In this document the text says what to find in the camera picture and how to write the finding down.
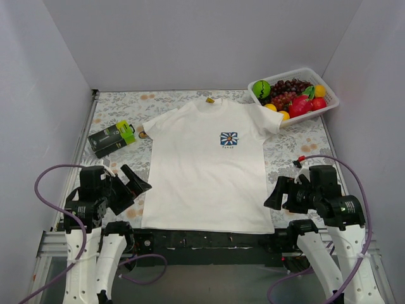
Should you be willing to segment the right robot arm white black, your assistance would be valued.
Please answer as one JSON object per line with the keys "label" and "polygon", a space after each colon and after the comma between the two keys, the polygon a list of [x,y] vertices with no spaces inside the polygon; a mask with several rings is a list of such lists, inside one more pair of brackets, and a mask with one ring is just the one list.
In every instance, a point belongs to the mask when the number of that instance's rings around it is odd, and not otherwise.
{"label": "right robot arm white black", "polygon": [[311,219],[291,221],[286,243],[301,251],[320,281],[329,303],[383,303],[366,256],[366,219],[360,201],[345,195],[331,165],[300,169],[296,178],[280,176],[265,207],[305,214],[314,210],[332,239],[337,259],[323,245]]}

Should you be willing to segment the white t-shirt daisy print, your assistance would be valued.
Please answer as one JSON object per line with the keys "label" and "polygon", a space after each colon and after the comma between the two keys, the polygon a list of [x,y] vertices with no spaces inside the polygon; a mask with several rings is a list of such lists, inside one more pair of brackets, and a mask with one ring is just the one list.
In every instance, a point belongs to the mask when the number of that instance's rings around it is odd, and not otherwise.
{"label": "white t-shirt daisy print", "polygon": [[143,123],[152,141],[142,228],[272,234],[263,145],[283,115],[191,101]]}

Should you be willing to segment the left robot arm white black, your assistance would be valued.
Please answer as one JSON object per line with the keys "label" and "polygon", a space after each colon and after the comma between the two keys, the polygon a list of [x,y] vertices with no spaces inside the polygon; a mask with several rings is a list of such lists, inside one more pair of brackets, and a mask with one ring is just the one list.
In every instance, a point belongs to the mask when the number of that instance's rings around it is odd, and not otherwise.
{"label": "left robot arm white black", "polygon": [[66,198],[64,229],[70,270],[64,303],[112,303],[120,258],[124,253],[135,253],[130,223],[103,225],[103,218],[107,210],[121,214],[152,187],[128,165],[122,165],[121,171],[127,182],[105,166],[84,167],[79,173],[79,186]]}

